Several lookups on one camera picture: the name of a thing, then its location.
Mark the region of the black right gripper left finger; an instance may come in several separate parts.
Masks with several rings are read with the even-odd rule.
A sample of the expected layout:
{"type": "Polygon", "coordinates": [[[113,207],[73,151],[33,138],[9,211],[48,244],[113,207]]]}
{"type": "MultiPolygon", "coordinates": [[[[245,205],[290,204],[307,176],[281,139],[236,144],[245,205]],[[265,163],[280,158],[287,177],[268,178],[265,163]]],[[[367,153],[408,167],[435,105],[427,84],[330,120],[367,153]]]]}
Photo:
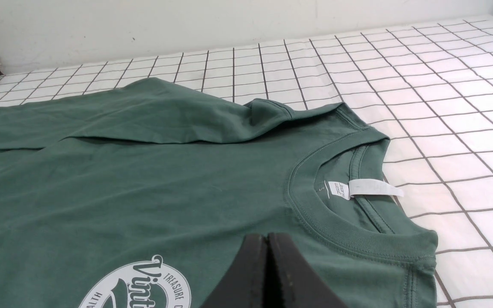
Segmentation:
{"type": "Polygon", "coordinates": [[[231,266],[202,308],[262,308],[267,252],[264,236],[246,235],[231,266]]]}

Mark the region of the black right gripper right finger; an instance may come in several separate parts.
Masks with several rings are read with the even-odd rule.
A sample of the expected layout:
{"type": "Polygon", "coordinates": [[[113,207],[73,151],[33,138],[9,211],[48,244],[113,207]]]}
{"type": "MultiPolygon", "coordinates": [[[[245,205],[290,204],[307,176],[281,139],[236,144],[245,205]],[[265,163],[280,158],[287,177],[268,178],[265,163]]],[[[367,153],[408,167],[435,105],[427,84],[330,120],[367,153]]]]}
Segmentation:
{"type": "Polygon", "coordinates": [[[269,308],[346,308],[303,257],[289,234],[268,235],[269,308]]]}

